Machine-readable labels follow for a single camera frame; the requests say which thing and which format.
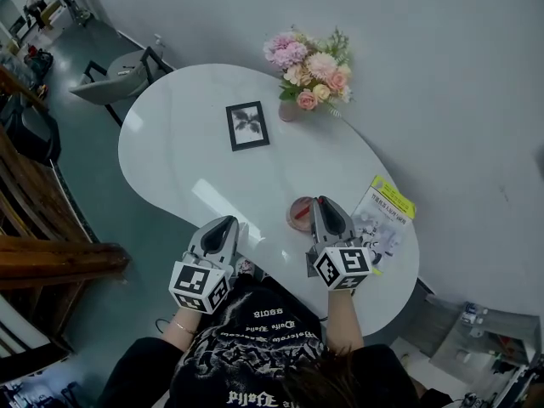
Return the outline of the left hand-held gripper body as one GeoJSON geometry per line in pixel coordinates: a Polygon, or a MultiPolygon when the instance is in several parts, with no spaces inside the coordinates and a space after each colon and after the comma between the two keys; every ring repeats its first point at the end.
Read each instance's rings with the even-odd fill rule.
{"type": "Polygon", "coordinates": [[[230,291],[234,268],[186,255],[176,261],[168,290],[182,309],[212,315],[230,291]]]}

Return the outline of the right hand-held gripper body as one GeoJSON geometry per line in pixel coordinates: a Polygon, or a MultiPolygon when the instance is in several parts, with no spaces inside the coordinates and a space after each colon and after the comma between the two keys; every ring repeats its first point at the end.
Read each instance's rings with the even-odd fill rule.
{"type": "Polygon", "coordinates": [[[310,276],[319,276],[328,291],[354,290],[372,273],[369,249],[361,239],[318,243],[306,252],[310,276]]]}

